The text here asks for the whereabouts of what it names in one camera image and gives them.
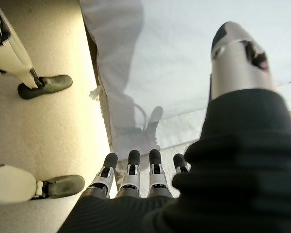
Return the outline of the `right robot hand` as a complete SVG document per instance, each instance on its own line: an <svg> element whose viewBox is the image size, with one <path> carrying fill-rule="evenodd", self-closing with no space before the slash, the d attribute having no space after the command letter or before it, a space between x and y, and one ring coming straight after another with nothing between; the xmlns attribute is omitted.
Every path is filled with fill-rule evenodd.
<svg viewBox="0 0 291 233"><path fill-rule="evenodd" d="M264 50L224 23L211 47L210 96L200 139L174 160L172 185L108 199L95 182L61 233L291 233L291 116Z"/></svg>

